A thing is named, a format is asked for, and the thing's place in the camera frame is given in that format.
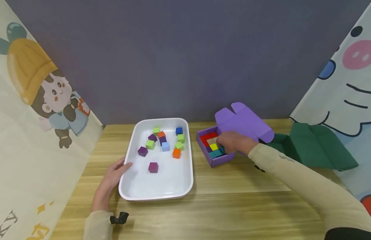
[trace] purple box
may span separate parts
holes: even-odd
[[[232,103],[231,107],[234,113],[228,108],[221,109],[215,114],[217,126],[198,131],[196,134],[196,140],[211,167],[216,167],[220,164],[231,161],[235,153],[212,159],[208,154],[207,148],[201,141],[200,136],[204,136],[212,132],[217,132],[217,134],[220,135],[222,132],[236,131],[244,136],[252,138],[257,142],[259,141],[258,139],[261,139],[267,143],[271,142],[274,137],[274,132],[272,131],[271,127],[269,127],[261,118],[259,118],[243,103]]]
[[[159,170],[159,165],[157,164],[157,162],[150,162],[148,170],[151,173],[157,173],[157,171]]]
[[[148,149],[146,147],[140,147],[138,150],[137,150],[137,153],[140,155],[140,156],[143,156],[145,157],[148,153]]]
[[[149,137],[148,137],[149,140],[152,140],[153,142],[156,142],[157,141],[157,137],[153,134],[151,134]]]

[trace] dark purple cube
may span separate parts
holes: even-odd
[[[164,137],[161,137],[161,138],[159,138],[159,141],[160,142],[166,142],[167,141],[167,138],[164,136]]]
[[[157,141],[157,137],[153,134],[151,134],[149,137],[148,137],[149,140],[152,140],[153,142],[156,142]]]
[[[148,149],[145,148],[145,147],[140,147],[140,148],[138,149],[137,152],[138,152],[138,154],[139,154],[140,156],[145,157],[146,154],[148,153]]]
[[[157,170],[159,170],[159,165],[157,164],[157,162],[150,162],[148,170],[151,173],[157,173]]]

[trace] beige sleeve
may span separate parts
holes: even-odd
[[[326,231],[350,227],[371,232],[371,217],[364,206],[331,180],[264,144],[254,147],[248,157],[306,200]]]
[[[85,220],[83,240],[111,240],[112,224],[109,220],[111,216],[113,216],[111,212],[91,212]]]

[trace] yellow hat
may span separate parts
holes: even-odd
[[[19,38],[11,42],[7,58],[8,72],[21,100],[32,105],[46,77],[57,70],[41,46],[32,40]]]

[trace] pink pig nose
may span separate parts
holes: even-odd
[[[371,40],[360,40],[347,48],[343,55],[343,65],[350,70],[365,68],[371,64]]]

